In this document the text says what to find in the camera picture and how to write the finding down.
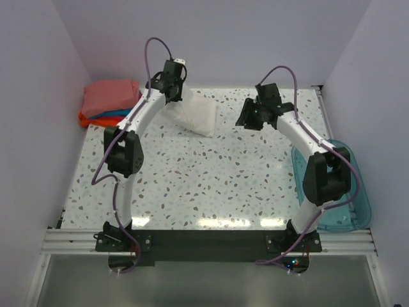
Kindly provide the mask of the white t-shirt with red print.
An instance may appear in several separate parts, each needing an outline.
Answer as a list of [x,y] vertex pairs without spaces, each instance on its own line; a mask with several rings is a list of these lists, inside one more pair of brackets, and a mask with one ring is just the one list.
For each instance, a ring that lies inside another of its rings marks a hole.
[[181,101],[169,102],[160,114],[173,123],[201,136],[212,138],[215,134],[216,101],[202,97],[188,86],[181,93]]

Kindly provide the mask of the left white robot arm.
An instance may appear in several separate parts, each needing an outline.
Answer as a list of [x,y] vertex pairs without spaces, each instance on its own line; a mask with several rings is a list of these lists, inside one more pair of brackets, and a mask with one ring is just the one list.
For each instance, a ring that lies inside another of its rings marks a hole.
[[187,78],[183,59],[168,59],[162,71],[149,82],[131,112],[115,127],[104,130],[104,157],[110,174],[116,177],[112,196],[112,215],[103,225],[103,233],[118,251],[132,245],[131,201],[135,176],[144,162],[141,135],[169,102],[182,100]]

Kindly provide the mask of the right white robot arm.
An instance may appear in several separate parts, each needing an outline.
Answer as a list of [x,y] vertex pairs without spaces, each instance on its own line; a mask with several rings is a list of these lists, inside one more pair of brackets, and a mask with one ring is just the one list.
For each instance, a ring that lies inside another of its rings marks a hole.
[[262,130],[271,125],[302,154],[307,166],[302,181],[304,200],[286,226],[282,242],[292,251],[307,244],[307,234],[318,227],[322,210],[340,200],[351,189],[350,152],[335,147],[306,124],[294,103],[282,102],[275,83],[255,85],[257,95],[247,98],[236,125],[247,130]]

